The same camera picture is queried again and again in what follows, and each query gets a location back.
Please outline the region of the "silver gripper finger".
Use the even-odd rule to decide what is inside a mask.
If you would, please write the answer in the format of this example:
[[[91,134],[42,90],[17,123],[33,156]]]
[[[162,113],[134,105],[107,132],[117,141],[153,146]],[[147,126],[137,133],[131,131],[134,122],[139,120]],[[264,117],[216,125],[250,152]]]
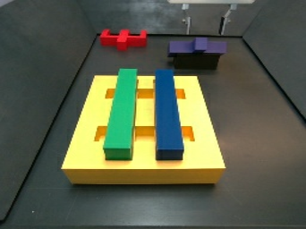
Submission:
[[[188,10],[189,10],[189,4],[182,4],[182,11],[184,11],[184,14],[185,14],[182,22],[188,26],[188,35],[190,35],[192,17],[189,16]]]
[[[228,10],[226,14],[221,17],[221,26],[220,26],[220,35],[225,34],[226,25],[230,22],[230,15],[233,11],[237,10],[238,4],[230,4],[230,9]]]

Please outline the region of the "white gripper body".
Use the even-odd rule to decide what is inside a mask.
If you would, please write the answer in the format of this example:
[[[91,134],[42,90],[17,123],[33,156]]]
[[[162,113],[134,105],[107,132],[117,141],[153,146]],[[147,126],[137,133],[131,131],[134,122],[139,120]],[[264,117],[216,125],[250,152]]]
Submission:
[[[170,4],[252,4],[256,0],[168,0]]]

